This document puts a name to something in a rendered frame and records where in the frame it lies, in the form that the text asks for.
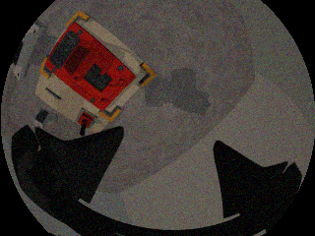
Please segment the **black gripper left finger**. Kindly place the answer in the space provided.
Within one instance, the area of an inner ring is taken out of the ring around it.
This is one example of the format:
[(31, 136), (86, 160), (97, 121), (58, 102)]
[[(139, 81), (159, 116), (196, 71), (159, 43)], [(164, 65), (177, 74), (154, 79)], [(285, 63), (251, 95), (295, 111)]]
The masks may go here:
[(102, 130), (97, 134), (62, 141), (47, 131), (35, 127), (36, 137), (44, 152), (58, 162), (60, 170), (68, 178), (80, 198), (91, 203), (111, 158), (121, 146), (125, 127)]

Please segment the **red toy car body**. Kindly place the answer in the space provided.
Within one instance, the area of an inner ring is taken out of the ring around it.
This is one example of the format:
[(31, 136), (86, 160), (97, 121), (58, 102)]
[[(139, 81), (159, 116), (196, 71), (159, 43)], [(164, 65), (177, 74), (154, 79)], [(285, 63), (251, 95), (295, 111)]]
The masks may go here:
[(137, 79), (133, 71), (78, 23), (72, 23), (63, 32), (44, 66), (102, 111)]

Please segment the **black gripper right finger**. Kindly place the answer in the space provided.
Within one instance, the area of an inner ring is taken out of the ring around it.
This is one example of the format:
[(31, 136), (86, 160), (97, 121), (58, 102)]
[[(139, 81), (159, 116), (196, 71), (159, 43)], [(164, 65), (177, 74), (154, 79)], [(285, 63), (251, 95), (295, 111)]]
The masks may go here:
[(243, 206), (287, 167), (287, 162), (280, 162), (264, 168), (221, 141), (214, 143), (213, 151), (220, 180), (223, 219), (240, 213)]

